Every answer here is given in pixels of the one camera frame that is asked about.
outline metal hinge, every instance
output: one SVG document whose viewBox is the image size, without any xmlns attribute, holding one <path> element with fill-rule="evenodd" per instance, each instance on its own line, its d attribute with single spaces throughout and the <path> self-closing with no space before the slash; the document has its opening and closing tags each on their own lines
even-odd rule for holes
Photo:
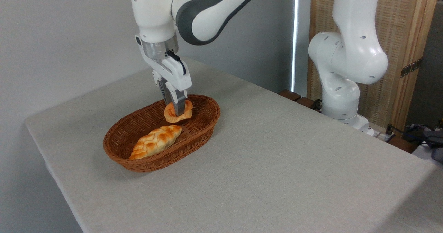
<svg viewBox="0 0 443 233">
<path fill-rule="evenodd" d="M 403 69 L 401 69 L 400 78 L 402 78 L 405 75 L 408 75 L 409 73 L 411 73 L 414 70 L 418 69 L 421 66 L 421 60 L 422 60 L 422 58 L 418 59 L 417 61 L 414 61 L 413 63 L 411 63 L 408 66 L 406 66 Z"/>
</svg>

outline round bun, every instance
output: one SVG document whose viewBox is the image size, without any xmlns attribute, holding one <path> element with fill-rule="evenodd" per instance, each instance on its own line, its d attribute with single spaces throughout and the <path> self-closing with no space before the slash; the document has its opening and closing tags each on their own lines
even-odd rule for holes
<svg viewBox="0 0 443 233">
<path fill-rule="evenodd" d="M 168 105 L 166 105 L 164 115 L 165 115 L 166 121 L 168 121 L 169 123 L 176 123 L 178 121 L 181 121 L 181 120 L 184 120 L 187 118 L 191 118 L 192 117 L 192 102 L 185 100 L 185 112 L 178 117 L 175 113 L 174 104 L 171 102 Z"/>
</svg>

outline white wall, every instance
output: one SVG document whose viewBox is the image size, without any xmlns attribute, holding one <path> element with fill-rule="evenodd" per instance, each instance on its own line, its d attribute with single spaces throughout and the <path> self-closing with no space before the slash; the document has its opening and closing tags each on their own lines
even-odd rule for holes
<svg viewBox="0 0 443 233">
<path fill-rule="evenodd" d="M 288 88 L 292 2 L 252 0 L 211 45 L 180 40 L 179 55 Z M 0 0 L 0 232 L 81 231 L 24 120 L 147 68 L 137 29 L 130 0 Z"/>
</svg>

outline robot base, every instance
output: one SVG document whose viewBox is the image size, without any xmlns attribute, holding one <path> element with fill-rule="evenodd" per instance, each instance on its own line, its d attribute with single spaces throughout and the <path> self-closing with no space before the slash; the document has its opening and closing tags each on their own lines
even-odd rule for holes
<svg viewBox="0 0 443 233">
<path fill-rule="evenodd" d="M 375 134 L 375 131 L 369 128 L 369 121 L 359 114 L 357 114 L 353 118 L 338 119 L 337 121 L 340 121 L 343 124 L 347 124 L 348 126 L 351 126 L 368 135 L 374 136 Z"/>
</svg>

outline dark gray arm segment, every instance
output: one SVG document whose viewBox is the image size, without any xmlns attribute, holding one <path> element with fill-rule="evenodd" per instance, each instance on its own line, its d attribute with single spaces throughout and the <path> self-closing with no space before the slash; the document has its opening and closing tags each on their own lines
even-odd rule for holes
<svg viewBox="0 0 443 233">
<path fill-rule="evenodd" d="M 218 33 L 207 41 L 201 41 L 197 39 L 192 32 L 192 22 L 195 17 L 205 9 L 212 7 L 223 0 L 191 0 L 185 3 L 177 12 L 176 23 L 179 29 L 180 35 L 183 39 L 192 45 L 207 45 L 214 41 L 225 28 L 226 24 L 231 18 L 237 14 L 250 0 L 245 0 L 239 7 L 237 7 L 229 16 L 225 19 L 225 22 L 221 26 Z"/>
</svg>

